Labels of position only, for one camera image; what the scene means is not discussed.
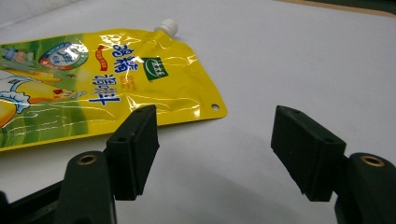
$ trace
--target white table surface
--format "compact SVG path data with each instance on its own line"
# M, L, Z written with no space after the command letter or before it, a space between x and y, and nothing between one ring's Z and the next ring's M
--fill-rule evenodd
M145 192L116 203L119 223L336 223L336 195L309 202L270 148L277 105L341 137L347 156L396 162L392 18L268 0L83 0L3 26L0 43L151 30L167 18L177 21L177 38L194 49L229 115L160 127ZM43 189L64 178L72 157L104 149L108 137L2 152L0 190L14 202Z

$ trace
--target printed label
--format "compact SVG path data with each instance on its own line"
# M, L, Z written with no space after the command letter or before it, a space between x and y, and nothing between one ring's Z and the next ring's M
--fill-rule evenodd
M71 70L84 64L88 60L88 50L82 44L62 43L40 58L40 63L48 68L57 70Z
M146 77L149 81L169 76L161 58L143 58Z

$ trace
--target plastic packaging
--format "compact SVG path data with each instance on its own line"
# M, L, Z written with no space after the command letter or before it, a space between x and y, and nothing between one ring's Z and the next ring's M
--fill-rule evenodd
M195 53L170 35L115 29L0 45L0 151L112 133L143 105L158 125L227 109Z

